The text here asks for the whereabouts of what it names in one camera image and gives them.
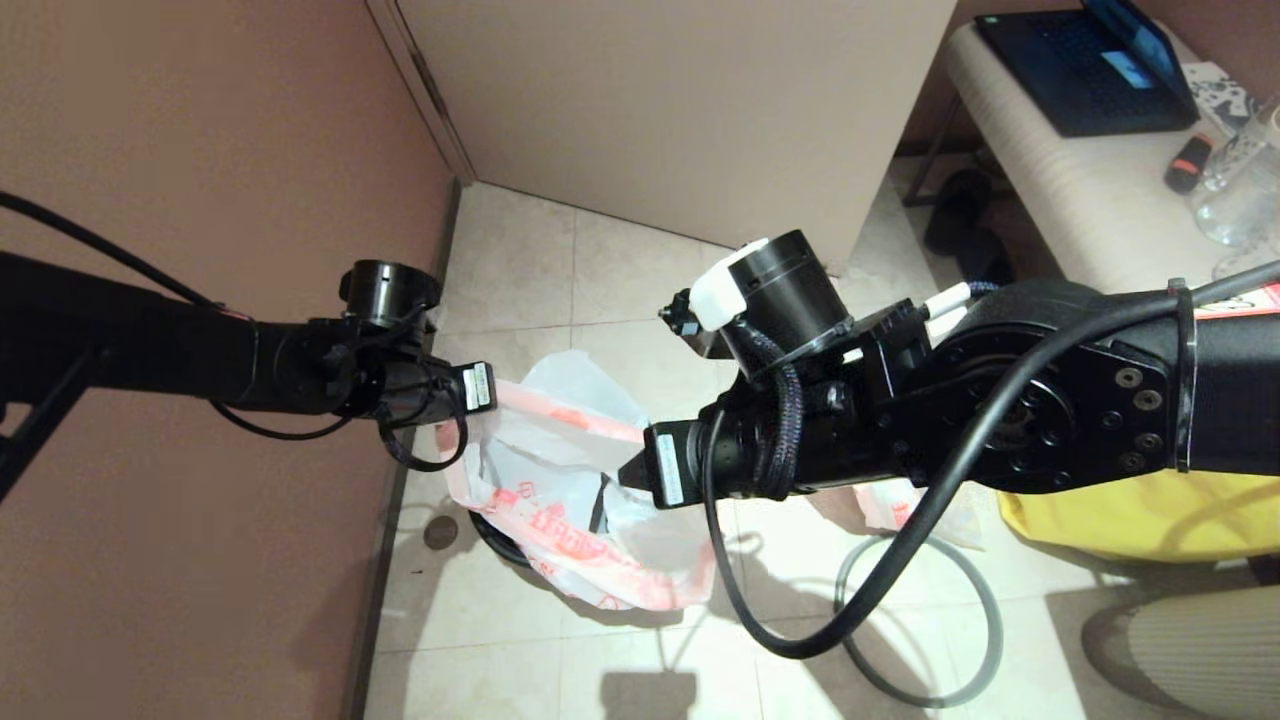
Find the clear glass cup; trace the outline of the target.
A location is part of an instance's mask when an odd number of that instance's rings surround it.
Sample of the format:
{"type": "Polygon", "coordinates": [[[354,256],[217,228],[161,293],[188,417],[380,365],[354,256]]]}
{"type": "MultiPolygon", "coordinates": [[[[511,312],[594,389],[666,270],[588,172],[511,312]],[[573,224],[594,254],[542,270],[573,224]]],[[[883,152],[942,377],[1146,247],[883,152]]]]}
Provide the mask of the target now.
{"type": "Polygon", "coordinates": [[[1280,164],[1254,159],[1226,176],[1207,169],[1192,193],[1199,231],[1224,246],[1245,246],[1280,231],[1280,164]]]}
{"type": "Polygon", "coordinates": [[[1213,266],[1212,279],[1221,281],[1275,261],[1280,261],[1280,249],[1275,245],[1257,243],[1251,247],[1239,247],[1213,266]]]}

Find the white red-printed plastic bag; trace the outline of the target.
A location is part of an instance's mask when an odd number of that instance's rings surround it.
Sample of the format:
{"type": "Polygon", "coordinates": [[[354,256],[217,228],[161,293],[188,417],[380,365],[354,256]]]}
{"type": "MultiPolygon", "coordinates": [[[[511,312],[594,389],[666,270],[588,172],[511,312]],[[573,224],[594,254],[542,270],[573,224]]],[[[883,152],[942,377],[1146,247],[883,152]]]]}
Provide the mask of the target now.
{"type": "Polygon", "coordinates": [[[671,612],[707,603],[716,557],[701,512],[662,511],[621,482],[648,418],[588,354],[538,361],[520,383],[481,364],[461,372],[468,438],[440,425],[457,505],[515,542],[558,592],[604,610],[671,612]]]}

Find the black round trash bin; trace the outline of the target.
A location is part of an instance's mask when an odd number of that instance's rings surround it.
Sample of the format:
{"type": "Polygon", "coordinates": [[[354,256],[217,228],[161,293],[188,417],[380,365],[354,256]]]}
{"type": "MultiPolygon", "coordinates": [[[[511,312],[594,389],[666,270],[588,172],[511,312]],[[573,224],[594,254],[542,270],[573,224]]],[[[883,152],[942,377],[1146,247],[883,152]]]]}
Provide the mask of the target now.
{"type": "Polygon", "coordinates": [[[531,570],[532,565],[527,555],[508,536],[498,530],[480,512],[468,511],[468,519],[477,533],[480,541],[500,560],[512,568],[531,570]]]}

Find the spare white plastic bag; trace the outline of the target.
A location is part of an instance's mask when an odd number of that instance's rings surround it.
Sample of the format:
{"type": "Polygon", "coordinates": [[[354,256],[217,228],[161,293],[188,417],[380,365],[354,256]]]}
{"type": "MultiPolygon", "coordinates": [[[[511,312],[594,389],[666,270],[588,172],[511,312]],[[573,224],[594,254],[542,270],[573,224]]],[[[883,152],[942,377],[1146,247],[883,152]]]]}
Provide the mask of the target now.
{"type": "MultiPolygon", "coordinates": [[[[925,496],[905,477],[876,480],[852,488],[864,523],[874,530],[901,530],[925,496]]],[[[980,525],[983,496],[969,486],[961,487],[932,536],[968,550],[986,550],[980,525]]]]}

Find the beige door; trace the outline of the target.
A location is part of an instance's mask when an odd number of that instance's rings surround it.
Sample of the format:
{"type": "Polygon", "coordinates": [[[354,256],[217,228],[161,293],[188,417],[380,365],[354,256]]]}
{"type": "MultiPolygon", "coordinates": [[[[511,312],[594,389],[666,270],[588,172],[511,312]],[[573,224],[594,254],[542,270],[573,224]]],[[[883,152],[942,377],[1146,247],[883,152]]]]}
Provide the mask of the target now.
{"type": "Polygon", "coordinates": [[[842,275],[957,0],[397,0],[480,181],[842,275]]]}

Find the cream striped bench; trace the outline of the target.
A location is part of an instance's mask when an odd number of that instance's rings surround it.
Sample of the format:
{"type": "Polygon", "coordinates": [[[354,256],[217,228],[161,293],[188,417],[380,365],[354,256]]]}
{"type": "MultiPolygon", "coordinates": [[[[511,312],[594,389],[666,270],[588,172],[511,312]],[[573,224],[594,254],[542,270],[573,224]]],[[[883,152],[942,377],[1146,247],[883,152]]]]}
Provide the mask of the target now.
{"type": "Polygon", "coordinates": [[[1065,138],[1050,124],[973,23],[942,44],[954,91],[931,137],[934,158],[959,111],[995,154],[1053,259],[1070,281],[1106,293],[1203,284],[1244,264],[1243,247],[1211,240],[1188,197],[1164,181],[1193,135],[1220,140],[1210,120],[1188,129],[1065,138]]]}

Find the black orange handheld device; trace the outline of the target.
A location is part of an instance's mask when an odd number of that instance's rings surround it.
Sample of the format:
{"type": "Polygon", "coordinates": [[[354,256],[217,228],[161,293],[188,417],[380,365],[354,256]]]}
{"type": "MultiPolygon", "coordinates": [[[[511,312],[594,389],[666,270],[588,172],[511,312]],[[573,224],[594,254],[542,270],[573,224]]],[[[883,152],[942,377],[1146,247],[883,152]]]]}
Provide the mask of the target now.
{"type": "Polygon", "coordinates": [[[1164,173],[1164,183],[1174,193],[1185,196],[1201,182],[1204,168],[1213,151],[1213,143],[1207,135],[1197,133],[1189,137],[1164,173]]]}

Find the dark blue laptop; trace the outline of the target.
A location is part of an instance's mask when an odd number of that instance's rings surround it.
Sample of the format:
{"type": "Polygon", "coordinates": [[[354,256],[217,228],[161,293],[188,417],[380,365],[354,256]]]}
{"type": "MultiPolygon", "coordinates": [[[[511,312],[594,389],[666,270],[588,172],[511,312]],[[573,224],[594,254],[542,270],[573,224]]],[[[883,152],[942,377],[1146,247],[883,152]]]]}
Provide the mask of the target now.
{"type": "Polygon", "coordinates": [[[1174,132],[1199,108],[1166,33],[1132,0],[979,15],[977,33],[1069,138],[1174,132]]]}

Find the beige door frame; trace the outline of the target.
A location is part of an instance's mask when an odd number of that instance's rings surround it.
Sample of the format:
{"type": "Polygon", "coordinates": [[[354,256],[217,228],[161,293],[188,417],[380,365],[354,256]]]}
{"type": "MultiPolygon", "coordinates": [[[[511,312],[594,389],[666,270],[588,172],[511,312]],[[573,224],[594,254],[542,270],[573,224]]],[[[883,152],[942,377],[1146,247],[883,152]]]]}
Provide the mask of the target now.
{"type": "Polygon", "coordinates": [[[401,10],[399,0],[364,0],[392,59],[413,99],[420,117],[445,167],[463,186],[477,182],[477,173],[451,119],[445,101],[428,68],[401,10]]]}

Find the white black patterned card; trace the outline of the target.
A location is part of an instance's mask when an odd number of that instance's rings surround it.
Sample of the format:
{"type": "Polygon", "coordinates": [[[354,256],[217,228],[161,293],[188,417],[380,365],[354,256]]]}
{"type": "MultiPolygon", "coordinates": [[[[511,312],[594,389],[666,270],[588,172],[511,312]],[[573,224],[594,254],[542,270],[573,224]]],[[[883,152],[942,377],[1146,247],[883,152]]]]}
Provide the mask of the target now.
{"type": "Polygon", "coordinates": [[[1244,129],[1257,109],[1254,97],[1219,64],[1181,64],[1187,85],[1202,115],[1228,137],[1244,129]]]}

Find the clear ribbed glass bottle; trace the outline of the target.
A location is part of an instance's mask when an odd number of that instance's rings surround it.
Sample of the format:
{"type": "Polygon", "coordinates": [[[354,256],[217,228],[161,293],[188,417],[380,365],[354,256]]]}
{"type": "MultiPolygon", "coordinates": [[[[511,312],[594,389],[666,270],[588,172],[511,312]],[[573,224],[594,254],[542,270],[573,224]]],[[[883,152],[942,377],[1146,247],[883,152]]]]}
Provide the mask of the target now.
{"type": "Polygon", "coordinates": [[[1199,177],[1206,192],[1219,192],[1267,150],[1280,151],[1280,92],[1276,92],[1233,137],[1213,146],[1199,177]]]}

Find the beige striped stool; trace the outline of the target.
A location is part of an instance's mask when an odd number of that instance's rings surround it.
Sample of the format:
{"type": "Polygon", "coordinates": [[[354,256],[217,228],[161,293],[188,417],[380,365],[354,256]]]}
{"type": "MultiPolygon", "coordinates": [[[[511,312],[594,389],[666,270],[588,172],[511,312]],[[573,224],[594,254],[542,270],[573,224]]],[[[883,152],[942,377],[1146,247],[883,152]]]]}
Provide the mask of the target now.
{"type": "Polygon", "coordinates": [[[1280,720],[1280,585],[1165,597],[1085,621],[1089,665],[1121,692],[1217,720],[1280,720]]]}

